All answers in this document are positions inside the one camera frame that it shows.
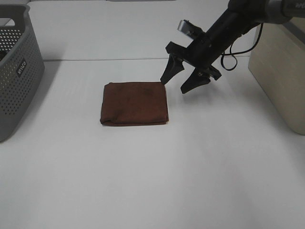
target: gray basket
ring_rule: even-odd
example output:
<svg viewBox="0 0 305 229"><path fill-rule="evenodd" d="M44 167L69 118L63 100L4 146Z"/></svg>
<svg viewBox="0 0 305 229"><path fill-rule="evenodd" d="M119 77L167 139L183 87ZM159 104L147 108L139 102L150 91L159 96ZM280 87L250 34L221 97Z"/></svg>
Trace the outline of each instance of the gray basket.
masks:
<svg viewBox="0 0 305 229"><path fill-rule="evenodd" d="M14 26L0 26L0 142L8 138L26 112L44 72L44 64L27 5L0 5L0 18Z"/></svg>

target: laundry basket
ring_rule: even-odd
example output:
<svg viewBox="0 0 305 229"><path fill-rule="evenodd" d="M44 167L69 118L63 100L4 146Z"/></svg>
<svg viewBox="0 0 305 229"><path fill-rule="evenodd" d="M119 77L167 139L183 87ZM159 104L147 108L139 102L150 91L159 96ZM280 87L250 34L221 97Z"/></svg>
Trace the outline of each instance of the laundry basket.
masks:
<svg viewBox="0 0 305 229"><path fill-rule="evenodd" d="M0 51L5 53L0 61L0 142L18 125L44 72L29 9L27 5L0 5L0 18L15 22L0 26Z"/></svg>

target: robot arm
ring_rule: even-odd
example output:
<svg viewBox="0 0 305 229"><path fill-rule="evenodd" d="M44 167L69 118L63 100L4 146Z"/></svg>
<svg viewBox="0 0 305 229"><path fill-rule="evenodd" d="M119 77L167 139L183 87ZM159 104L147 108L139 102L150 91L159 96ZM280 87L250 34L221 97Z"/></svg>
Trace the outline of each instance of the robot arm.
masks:
<svg viewBox="0 0 305 229"><path fill-rule="evenodd" d="M220 72L212 63L239 37L261 23L283 24L292 17L305 18L305 2L300 0L230 0L228 9L214 25L203 32L189 21L181 21L178 30L193 39L187 47L170 42L166 51L169 61L161 82L166 84L177 73L184 70L183 61L195 67L187 81L181 86L186 93L198 86L218 80Z"/></svg>

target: basket handle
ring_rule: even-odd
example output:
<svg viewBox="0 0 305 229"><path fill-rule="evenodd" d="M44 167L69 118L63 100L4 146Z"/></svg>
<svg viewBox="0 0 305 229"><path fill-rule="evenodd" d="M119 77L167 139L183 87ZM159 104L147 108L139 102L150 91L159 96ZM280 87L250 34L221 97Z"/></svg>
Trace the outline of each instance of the basket handle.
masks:
<svg viewBox="0 0 305 229"><path fill-rule="evenodd" d="M15 22L10 28L18 29L21 32L25 31L25 26L30 23L29 17L30 7L20 4L2 4L0 5L0 18L10 18Z"/></svg>

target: basket label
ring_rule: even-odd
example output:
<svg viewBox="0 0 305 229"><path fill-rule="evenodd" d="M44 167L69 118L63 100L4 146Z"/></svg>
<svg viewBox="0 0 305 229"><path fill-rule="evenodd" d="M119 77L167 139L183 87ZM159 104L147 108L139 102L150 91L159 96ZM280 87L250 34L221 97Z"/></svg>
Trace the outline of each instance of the basket label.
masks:
<svg viewBox="0 0 305 229"><path fill-rule="evenodd" d="M21 77L26 66L27 66L27 62L25 61L25 58L23 58L21 63L19 64L19 67L16 70L16 73L19 77Z"/></svg>

